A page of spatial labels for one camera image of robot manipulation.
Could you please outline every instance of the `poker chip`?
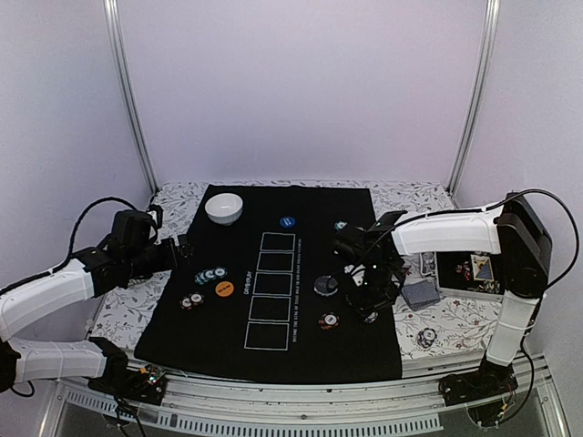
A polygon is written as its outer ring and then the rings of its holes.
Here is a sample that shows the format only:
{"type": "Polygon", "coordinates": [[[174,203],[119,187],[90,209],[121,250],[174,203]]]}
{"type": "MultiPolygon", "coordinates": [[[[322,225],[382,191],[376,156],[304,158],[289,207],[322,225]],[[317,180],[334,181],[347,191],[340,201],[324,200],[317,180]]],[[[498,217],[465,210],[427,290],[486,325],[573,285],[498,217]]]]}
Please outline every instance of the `poker chip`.
{"type": "Polygon", "coordinates": [[[227,269],[225,269],[224,267],[217,267],[214,270],[214,274],[217,278],[224,278],[227,276],[227,269]]]}
{"type": "Polygon", "coordinates": [[[207,281],[203,278],[202,273],[199,273],[196,277],[195,277],[195,282],[199,285],[204,285],[207,283],[207,281]]]}
{"type": "Polygon", "coordinates": [[[282,217],[280,220],[280,225],[284,228],[293,228],[295,226],[295,218],[282,217]]]}
{"type": "Polygon", "coordinates": [[[222,298],[228,298],[235,291],[235,287],[230,282],[219,282],[215,287],[215,292],[222,298]]]}
{"type": "Polygon", "coordinates": [[[340,229],[344,228],[348,223],[345,221],[337,221],[334,223],[334,230],[338,232],[340,229]]]}
{"type": "Polygon", "coordinates": [[[198,307],[204,303],[204,296],[200,293],[192,293],[189,298],[193,307],[198,307]]]}
{"type": "Polygon", "coordinates": [[[192,305],[192,300],[190,300],[190,298],[189,298],[189,297],[182,298],[182,299],[180,300],[180,307],[181,307],[183,310],[192,310],[192,307],[193,307],[193,305],[192,305]]]}
{"type": "Polygon", "coordinates": [[[336,291],[338,291],[338,281],[328,275],[320,276],[320,278],[313,283],[313,290],[320,296],[328,298],[333,294],[336,294],[336,291]]]}
{"type": "Polygon", "coordinates": [[[366,319],[363,320],[364,323],[375,323],[379,318],[379,313],[376,311],[371,312],[366,319]]]}
{"type": "Polygon", "coordinates": [[[417,334],[417,344],[424,349],[429,349],[437,339],[437,332],[431,328],[420,330],[417,334]]]}
{"type": "Polygon", "coordinates": [[[215,276],[215,270],[214,269],[208,269],[208,270],[204,270],[204,279],[206,281],[211,281],[216,279],[217,277],[215,276]]]}
{"type": "Polygon", "coordinates": [[[328,312],[320,317],[318,324],[323,330],[333,330],[334,328],[337,328],[338,325],[340,325],[340,317],[338,317],[333,312],[328,312]]]}

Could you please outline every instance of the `white wall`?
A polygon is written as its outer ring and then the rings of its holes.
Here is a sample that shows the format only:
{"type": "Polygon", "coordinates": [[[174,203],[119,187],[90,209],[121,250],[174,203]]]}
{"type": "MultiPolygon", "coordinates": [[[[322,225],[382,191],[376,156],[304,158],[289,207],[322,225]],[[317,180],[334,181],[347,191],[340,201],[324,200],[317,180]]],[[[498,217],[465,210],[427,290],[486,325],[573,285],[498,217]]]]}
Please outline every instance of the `white wall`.
{"type": "MultiPolygon", "coordinates": [[[[146,205],[102,2],[0,2],[0,184],[0,288],[62,260],[94,199],[146,205]]],[[[87,217],[79,248],[100,241],[114,210],[87,217]]],[[[26,335],[79,340],[94,307],[70,307],[26,335]]],[[[45,386],[30,401],[0,394],[0,435],[35,435],[45,386]]]]}
{"type": "Polygon", "coordinates": [[[161,182],[446,182],[486,1],[120,2],[161,182]]]}
{"type": "MultiPolygon", "coordinates": [[[[502,2],[496,48],[469,161],[462,206],[511,189],[546,188],[583,228],[583,3],[502,2]]],[[[552,201],[533,200],[554,239],[552,274],[567,266],[573,237],[552,201]]],[[[583,435],[583,263],[550,290],[533,331],[568,414],[583,435]]]]}

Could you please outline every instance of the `white plastic casing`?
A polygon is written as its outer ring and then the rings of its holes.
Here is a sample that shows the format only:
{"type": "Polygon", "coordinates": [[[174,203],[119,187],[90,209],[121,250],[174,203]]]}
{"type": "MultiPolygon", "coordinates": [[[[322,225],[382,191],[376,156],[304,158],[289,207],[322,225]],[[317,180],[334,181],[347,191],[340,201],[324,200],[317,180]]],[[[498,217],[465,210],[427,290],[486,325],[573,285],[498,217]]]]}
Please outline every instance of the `white plastic casing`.
{"type": "Polygon", "coordinates": [[[67,305],[92,298],[93,280],[78,259],[58,273],[0,296],[0,341],[67,305]]]}
{"type": "Polygon", "coordinates": [[[511,291],[504,293],[498,323],[486,351],[488,361],[505,367],[512,362],[539,301],[519,298],[511,291]]]}
{"type": "MultiPolygon", "coordinates": [[[[500,240],[494,220],[502,208],[479,213],[444,214],[420,218],[392,232],[394,245],[401,255],[422,252],[500,253],[500,240]]],[[[397,223],[423,214],[405,214],[397,223]]]]}
{"type": "Polygon", "coordinates": [[[55,343],[12,339],[10,347],[21,355],[16,361],[15,383],[70,376],[98,378],[107,358],[90,341],[55,343]]]}

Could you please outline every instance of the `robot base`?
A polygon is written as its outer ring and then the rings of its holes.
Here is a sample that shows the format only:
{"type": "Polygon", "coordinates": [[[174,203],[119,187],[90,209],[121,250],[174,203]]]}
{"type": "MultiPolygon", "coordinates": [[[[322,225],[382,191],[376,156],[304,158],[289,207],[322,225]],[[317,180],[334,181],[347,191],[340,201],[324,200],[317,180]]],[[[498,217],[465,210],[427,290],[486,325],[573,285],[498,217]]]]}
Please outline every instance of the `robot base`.
{"type": "Polygon", "coordinates": [[[482,359],[477,371],[447,375],[439,381],[439,392],[447,406],[479,401],[517,388],[512,365],[498,366],[486,359],[482,359]]]}

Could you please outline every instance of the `floral tablecloth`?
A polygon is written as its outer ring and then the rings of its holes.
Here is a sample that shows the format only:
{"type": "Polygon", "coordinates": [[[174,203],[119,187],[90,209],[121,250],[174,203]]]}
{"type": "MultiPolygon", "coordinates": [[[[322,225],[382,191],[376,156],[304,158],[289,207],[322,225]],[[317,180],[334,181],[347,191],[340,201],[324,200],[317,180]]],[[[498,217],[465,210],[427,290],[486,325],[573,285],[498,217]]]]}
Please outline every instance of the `floral tablecloth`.
{"type": "MultiPolygon", "coordinates": [[[[162,239],[187,231],[208,185],[167,184],[161,188],[153,203],[164,208],[164,224],[159,233],[162,239]]],[[[377,217],[388,210],[426,212],[453,208],[445,190],[431,183],[247,180],[232,181],[229,185],[369,188],[377,217]]],[[[409,261],[416,267],[416,259],[409,261]]],[[[127,290],[109,292],[91,335],[105,337],[118,347],[133,351],[168,278],[169,273],[158,273],[147,281],[132,284],[127,290]]],[[[400,297],[394,305],[394,318],[403,359],[417,360],[484,349],[492,335],[499,308],[495,302],[444,298],[424,310],[411,311],[400,297]],[[436,333],[436,339],[429,347],[421,346],[417,341],[417,334],[425,329],[436,333]]]]}

